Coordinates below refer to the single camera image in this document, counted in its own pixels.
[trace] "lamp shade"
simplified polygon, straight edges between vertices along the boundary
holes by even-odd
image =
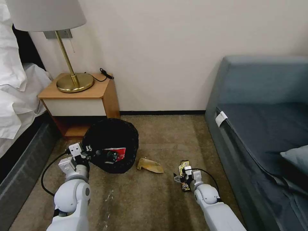
[[[18,30],[64,30],[86,23],[78,0],[6,0],[6,4]]]

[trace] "baseboard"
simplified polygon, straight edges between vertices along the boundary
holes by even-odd
[[[193,111],[120,111],[122,116],[139,116],[139,115],[204,115],[205,110],[193,110]]]

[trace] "table lamp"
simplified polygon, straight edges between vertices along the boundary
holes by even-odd
[[[78,0],[6,0],[14,26],[23,31],[54,30],[70,70],[57,81],[62,92],[73,93],[86,90],[94,84],[92,75],[74,73],[58,30],[82,26],[86,19]]]

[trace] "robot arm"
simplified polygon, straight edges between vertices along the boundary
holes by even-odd
[[[91,194],[88,184],[90,156],[86,152],[82,153],[79,143],[69,146],[69,149],[73,157],[62,159],[59,163],[65,173],[65,183],[55,194],[54,217],[47,231],[89,230],[87,210]],[[174,179],[190,185],[211,231],[246,231],[230,207],[221,201],[216,188],[202,182],[201,171],[193,171],[191,166],[186,166],[183,173],[183,176],[175,175]]]
[[[76,164],[74,158],[68,157],[59,163],[59,167],[65,173],[65,183],[59,187],[55,194],[54,217],[47,231],[89,230],[87,218],[91,196],[88,184],[89,169],[86,166],[87,161],[81,161],[86,164]]]
[[[246,231],[230,207],[221,201],[216,188],[202,182],[201,171],[191,169],[191,166],[185,167],[184,180],[189,182],[210,230]]]

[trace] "bed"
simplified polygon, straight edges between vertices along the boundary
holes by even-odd
[[[18,58],[26,74],[26,84],[24,89],[17,90],[2,83],[0,93],[24,102],[27,110],[16,107],[23,112],[14,115],[20,121],[16,134],[11,139],[0,138],[0,230],[8,230],[13,223],[60,137],[52,119],[45,113],[44,106],[37,98],[51,78],[44,70],[29,34],[14,27],[13,32],[19,47]],[[3,98],[0,98],[0,104],[5,105]]]
[[[249,231],[308,230],[308,176],[280,155],[308,144],[307,86],[306,57],[221,63],[205,116]]]

